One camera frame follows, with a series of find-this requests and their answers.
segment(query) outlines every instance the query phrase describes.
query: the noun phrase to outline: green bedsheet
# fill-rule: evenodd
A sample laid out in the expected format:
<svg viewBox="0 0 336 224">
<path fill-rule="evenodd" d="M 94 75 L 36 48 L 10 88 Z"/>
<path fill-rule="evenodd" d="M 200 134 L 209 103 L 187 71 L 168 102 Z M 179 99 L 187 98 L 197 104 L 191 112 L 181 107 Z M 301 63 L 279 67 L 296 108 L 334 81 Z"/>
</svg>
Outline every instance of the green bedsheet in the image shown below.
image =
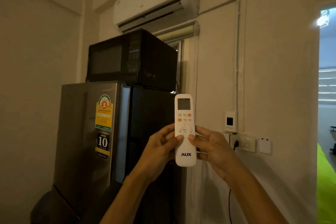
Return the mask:
<svg viewBox="0 0 336 224">
<path fill-rule="evenodd" d="M 336 224 L 336 173 L 317 145 L 317 223 Z"/>
</svg>

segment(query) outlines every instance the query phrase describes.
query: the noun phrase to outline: ceiling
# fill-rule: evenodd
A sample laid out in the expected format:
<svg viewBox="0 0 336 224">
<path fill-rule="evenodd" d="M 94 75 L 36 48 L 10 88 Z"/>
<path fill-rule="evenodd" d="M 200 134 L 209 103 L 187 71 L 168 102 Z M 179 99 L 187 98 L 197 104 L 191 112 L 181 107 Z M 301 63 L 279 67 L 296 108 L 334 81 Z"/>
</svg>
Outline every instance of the ceiling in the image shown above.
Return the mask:
<svg viewBox="0 0 336 224">
<path fill-rule="evenodd" d="M 336 37 L 336 8 L 329 9 L 329 25 L 320 29 L 320 38 Z"/>
</svg>

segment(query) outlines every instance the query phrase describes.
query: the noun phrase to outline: yellow energy label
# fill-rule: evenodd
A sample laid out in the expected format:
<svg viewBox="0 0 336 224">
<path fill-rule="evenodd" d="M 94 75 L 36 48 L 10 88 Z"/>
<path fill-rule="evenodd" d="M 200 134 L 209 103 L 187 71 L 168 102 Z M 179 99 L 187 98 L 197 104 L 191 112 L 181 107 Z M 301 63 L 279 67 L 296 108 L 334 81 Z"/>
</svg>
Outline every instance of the yellow energy label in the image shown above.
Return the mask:
<svg viewBox="0 0 336 224">
<path fill-rule="evenodd" d="M 96 105 L 95 127 L 111 131 L 113 104 L 108 95 L 102 95 Z"/>
</svg>

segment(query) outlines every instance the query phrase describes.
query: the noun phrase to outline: hand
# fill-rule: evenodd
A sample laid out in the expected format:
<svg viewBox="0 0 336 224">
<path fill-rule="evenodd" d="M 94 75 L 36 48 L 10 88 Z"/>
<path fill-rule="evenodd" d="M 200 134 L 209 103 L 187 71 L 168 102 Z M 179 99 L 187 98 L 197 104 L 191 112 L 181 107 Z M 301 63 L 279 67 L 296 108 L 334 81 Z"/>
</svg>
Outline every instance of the hand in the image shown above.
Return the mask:
<svg viewBox="0 0 336 224">
<path fill-rule="evenodd" d="M 174 123 L 165 126 L 149 137 L 134 169 L 145 173 L 148 182 L 153 182 L 162 173 L 166 163 L 175 158 L 175 151 L 170 151 L 178 146 L 183 138 L 183 135 L 175 137 Z"/>
<path fill-rule="evenodd" d="M 197 158 L 208 161 L 217 175 L 228 182 L 235 167 L 242 165 L 235 152 L 221 133 L 199 126 L 195 128 L 202 136 L 189 135 L 188 139 L 198 151 L 202 152 L 197 153 Z"/>
</svg>

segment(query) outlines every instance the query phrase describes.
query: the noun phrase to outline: remote control display screen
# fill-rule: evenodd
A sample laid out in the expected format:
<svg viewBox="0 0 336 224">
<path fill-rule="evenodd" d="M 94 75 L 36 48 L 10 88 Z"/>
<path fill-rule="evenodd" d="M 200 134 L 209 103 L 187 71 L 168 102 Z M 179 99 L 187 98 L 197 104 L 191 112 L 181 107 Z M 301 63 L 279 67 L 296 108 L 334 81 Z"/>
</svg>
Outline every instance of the remote control display screen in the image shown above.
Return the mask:
<svg viewBox="0 0 336 224">
<path fill-rule="evenodd" d="M 190 110 L 190 98 L 178 98 L 177 99 L 178 110 Z"/>
</svg>

